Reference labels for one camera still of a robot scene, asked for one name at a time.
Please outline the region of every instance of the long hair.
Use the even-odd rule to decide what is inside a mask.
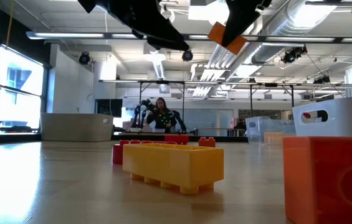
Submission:
[[[165,100],[164,100],[162,97],[159,97],[159,98],[156,100],[156,102],[155,102],[155,107],[156,107],[157,109],[159,109],[159,108],[158,108],[158,100],[163,101],[163,105],[164,105],[163,111],[168,112],[168,111],[169,111],[168,106],[166,105],[166,102],[165,102]]]

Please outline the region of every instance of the wooden floor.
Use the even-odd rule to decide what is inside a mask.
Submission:
[[[0,223],[286,223],[280,147],[217,143],[224,180],[185,196],[131,181],[112,144],[0,146]]]

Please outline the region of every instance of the ceiling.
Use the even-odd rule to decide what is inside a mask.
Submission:
[[[101,9],[94,9],[87,14],[78,2],[69,0],[16,0],[14,6],[14,17],[26,26],[38,32],[130,32],[131,30],[119,23],[112,16],[109,16]],[[178,0],[178,9],[188,13],[189,0]],[[268,14],[274,13],[285,0],[273,0],[273,5]],[[0,8],[9,12],[11,1],[0,0]],[[338,8],[340,10],[350,10],[351,8]],[[208,21],[191,21],[188,16],[176,13],[173,23],[180,33],[183,34],[207,34],[212,25]],[[315,27],[308,35],[352,35],[352,13],[339,12],[331,13],[320,25]],[[127,68],[127,72],[144,74],[153,69],[151,62],[143,60],[143,40],[75,40],[67,41],[69,47],[80,47],[81,45],[111,45],[112,52],[116,53],[122,66]],[[192,41],[191,45],[194,53],[194,60],[207,61],[210,59],[216,44],[208,41]],[[346,66],[351,65],[352,45],[327,45],[308,44],[308,54],[319,69],[328,68],[336,63]],[[165,70],[190,71],[191,62],[181,60],[182,52],[166,51]],[[105,52],[93,54],[96,60],[106,60]],[[309,75],[318,72],[318,68],[307,56],[304,56],[296,63],[287,65],[279,62],[279,57],[275,57],[269,64],[259,70],[257,79],[261,82],[276,82],[289,80],[291,82],[302,82]],[[346,67],[339,66],[331,71],[333,82],[342,82]]]

